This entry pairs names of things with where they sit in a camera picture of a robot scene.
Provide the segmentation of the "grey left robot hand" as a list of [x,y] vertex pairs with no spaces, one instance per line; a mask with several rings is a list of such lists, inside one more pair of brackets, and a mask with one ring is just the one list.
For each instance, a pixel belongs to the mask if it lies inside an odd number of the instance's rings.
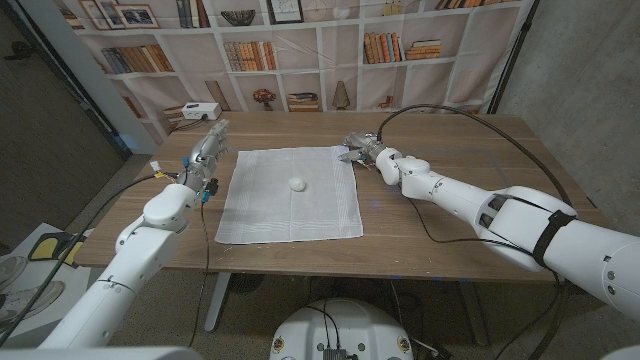
[[185,171],[178,180],[194,192],[202,191],[216,170],[217,161],[228,152],[230,122],[219,120],[192,149]]

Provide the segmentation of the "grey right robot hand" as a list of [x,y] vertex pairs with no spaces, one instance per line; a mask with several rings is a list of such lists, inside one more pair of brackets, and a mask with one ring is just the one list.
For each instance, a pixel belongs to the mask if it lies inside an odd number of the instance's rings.
[[374,133],[353,132],[344,140],[348,148],[346,153],[338,156],[343,162],[375,162],[379,154],[386,149],[386,145],[378,140]]

